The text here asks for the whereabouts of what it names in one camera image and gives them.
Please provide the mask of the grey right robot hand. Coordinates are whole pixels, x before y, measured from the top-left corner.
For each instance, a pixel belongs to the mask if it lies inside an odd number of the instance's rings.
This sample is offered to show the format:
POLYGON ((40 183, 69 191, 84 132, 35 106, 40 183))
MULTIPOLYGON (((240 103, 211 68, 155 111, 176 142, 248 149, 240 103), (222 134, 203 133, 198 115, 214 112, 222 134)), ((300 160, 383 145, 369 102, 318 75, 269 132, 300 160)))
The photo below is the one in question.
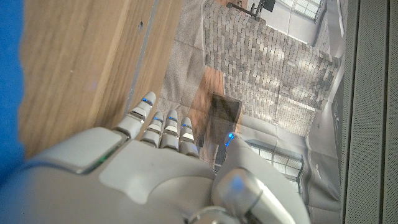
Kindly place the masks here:
POLYGON ((2 223, 309 223, 299 193, 236 133, 214 171, 191 121, 148 92, 113 129, 82 131, 1 186, 2 223))

